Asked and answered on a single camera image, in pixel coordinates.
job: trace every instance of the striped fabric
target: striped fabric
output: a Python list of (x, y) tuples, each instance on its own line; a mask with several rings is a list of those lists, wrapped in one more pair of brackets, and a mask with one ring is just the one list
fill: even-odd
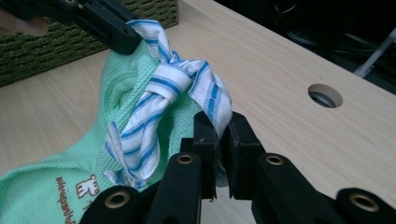
[(120, 132), (115, 122), (108, 127), (105, 151), (123, 167), (106, 171), (105, 176), (117, 185), (143, 188), (153, 175), (160, 159), (156, 134), (166, 107), (188, 87), (189, 96), (211, 120), (221, 138), (231, 116), (231, 98), (224, 84), (206, 61), (185, 61), (171, 50), (164, 29), (156, 21), (129, 21), (147, 43), (150, 54), (160, 62), (137, 102), (125, 128)]

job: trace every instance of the mint green towel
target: mint green towel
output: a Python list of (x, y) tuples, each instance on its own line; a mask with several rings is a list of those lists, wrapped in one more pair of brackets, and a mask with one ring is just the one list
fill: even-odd
[[(94, 198), (112, 186), (104, 171), (120, 169), (103, 151), (108, 123), (126, 125), (158, 65), (144, 42), (132, 55), (109, 54), (98, 114), (88, 132), (64, 152), (0, 177), (1, 224), (79, 222)], [(168, 158), (179, 151), (180, 139), (192, 137), (193, 116), (199, 111), (187, 93), (167, 108), (157, 130), (161, 160), (151, 183), (161, 178)]]

